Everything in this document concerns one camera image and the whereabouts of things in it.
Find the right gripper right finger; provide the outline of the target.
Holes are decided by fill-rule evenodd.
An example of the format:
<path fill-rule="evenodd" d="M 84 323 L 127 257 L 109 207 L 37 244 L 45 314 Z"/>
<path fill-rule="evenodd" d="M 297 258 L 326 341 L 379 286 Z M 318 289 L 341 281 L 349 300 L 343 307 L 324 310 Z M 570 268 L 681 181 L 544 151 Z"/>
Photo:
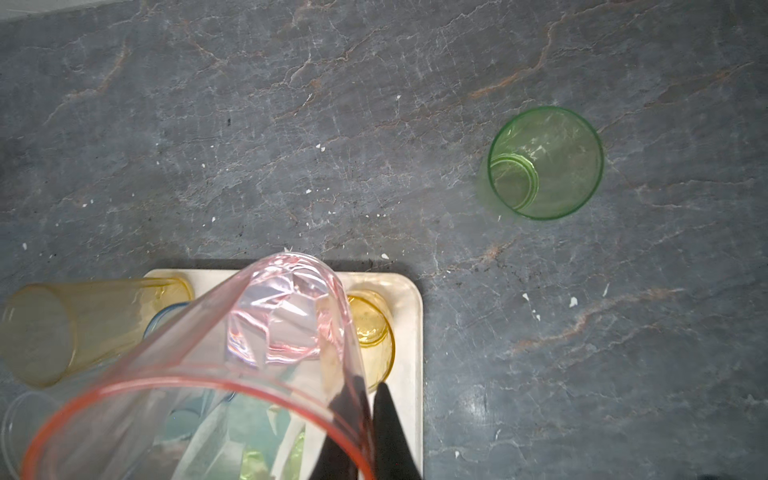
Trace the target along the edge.
<path fill-rule="evenodd" d="M 377 386 L 373 404 L 375 477 L 377 480 L 420 480 L 388 386 Z"/>

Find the pink glass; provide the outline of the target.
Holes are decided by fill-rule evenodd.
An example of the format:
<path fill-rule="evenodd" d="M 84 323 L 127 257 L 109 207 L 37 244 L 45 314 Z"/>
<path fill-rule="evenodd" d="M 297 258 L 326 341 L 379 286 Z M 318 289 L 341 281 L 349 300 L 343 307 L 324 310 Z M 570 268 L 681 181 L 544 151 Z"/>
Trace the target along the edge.
<path fill-rule="evenodd" d="M 311 479 L 371 479 L 375 452 L 340 278 L 307 254 L 265 257 L 190 303 L 39 430 L 25 479 L 138 479 L 171 408 L 195 389 L 277 404 L 320 430 Z"/>

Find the teal glass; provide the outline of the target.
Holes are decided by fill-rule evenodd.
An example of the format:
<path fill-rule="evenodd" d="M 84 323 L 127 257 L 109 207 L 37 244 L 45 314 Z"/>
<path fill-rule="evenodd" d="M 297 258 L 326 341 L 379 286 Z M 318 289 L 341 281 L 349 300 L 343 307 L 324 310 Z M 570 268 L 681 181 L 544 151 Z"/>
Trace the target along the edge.
<path fill-rule="evenodd" d="M 291 422 L 283 407 L 229 392 L 195 389 L 171 408 L 152 449 L 206 466 L 219 458 L 241 464 L 255 459 L 271 468 Z"/>

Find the short yellow glass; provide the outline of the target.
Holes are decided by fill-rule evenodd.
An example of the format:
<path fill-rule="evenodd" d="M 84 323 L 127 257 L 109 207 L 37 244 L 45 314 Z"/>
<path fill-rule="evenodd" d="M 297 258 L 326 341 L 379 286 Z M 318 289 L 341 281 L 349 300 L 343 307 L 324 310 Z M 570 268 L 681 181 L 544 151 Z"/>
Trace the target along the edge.
<path fill-rule="evenodd" d="M 374 393 L 392 370 L 396 344 L 392 314 L 384 297 L 373 290 L 347 293 L 365 370 L 366 388 Z"/>

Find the beige plastic tray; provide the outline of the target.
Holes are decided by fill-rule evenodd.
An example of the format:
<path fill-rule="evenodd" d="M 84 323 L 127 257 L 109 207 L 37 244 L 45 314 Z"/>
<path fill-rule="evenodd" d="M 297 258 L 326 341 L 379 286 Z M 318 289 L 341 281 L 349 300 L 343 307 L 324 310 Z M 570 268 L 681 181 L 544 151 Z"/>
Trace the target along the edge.
<path fill-rule="evenodd" d="M 373 290 L 384 297 L 392 314 L 392 329 L 396 354 L 387 384 L 411 455 L 420 478 L 423 474 L 423 300 L 416 285 L 397 273 L 342 272 L 339 275 L 345 290 Z M 305 429 L 304 450 L 299 479 L 309 479 L 321 456 L 323 433 L 314 425 L 294 414 L 279 451 L 279 457 L 268 469 L 279 474 L 291 444 L 299 430 Z M 199 461 L 174 459 L 169 453 L 155 451 L 140 463 L 138 479 L 235 479 L 241 464 L 227 463 L 219 458 L 206 466 Z"/>

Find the blue glass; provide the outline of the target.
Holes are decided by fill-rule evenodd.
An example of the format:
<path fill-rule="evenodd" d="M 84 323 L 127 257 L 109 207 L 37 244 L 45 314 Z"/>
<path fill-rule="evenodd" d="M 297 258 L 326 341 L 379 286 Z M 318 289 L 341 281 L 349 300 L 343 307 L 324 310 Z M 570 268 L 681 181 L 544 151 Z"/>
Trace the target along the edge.
<path fill-rule="evenodd" d="M 154 315 L 154 317 L 150 320 L 149 324 L 147 325 L 143 334 L 143 340 L 148 339 L 154 331 L 162 327 L 165 323 L 168 323 L 171 320 L 173 320 L 188 305 L 189 305 L 189 302 L 180 302 L 180 303 L 169 305 L 163 308 L 162 310 L 160 310 L 157 314 Z"/>

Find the tall amber yellow glass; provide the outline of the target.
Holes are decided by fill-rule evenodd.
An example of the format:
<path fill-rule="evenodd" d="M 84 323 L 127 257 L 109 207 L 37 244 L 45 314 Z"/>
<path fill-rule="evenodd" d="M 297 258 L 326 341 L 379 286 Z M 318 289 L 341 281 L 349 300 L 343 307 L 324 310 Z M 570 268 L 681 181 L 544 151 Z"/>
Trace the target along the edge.
<path fill-rule="evenodd" d="M 36 283 L 1 318 L 1 358 L 20 381 L 48 387 L 142 341 L 154 316 L 194 299 L 183 278 Z"/>

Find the clear transparent glass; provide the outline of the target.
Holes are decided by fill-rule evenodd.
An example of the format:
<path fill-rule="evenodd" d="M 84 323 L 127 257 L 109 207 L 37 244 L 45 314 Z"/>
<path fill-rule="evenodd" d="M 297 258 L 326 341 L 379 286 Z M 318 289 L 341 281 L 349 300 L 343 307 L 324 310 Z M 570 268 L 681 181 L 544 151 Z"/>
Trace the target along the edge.
<path fill-rule="evenodd" d="M 24 455 L 37 432 L 64 404 L 42 391 L 28 391 L 13 400 L 1 424 L 1 452 L 14 479 L 21 478 Z"/>

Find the tall green glass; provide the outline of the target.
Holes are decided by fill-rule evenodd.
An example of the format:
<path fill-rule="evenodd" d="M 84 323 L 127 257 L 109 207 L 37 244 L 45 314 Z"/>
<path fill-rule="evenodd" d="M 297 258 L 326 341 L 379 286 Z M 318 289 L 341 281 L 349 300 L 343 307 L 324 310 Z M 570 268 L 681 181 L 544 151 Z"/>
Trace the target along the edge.
<path fill-rule="evenodd" d="M 299 479 L 304 450 L 305 429 L 301 428 L 288 451 L 282 470 L 272 474 L 268 469 L 267 457 L 253 448 L 246 448 L 239 474 L 240 479 Z"/>

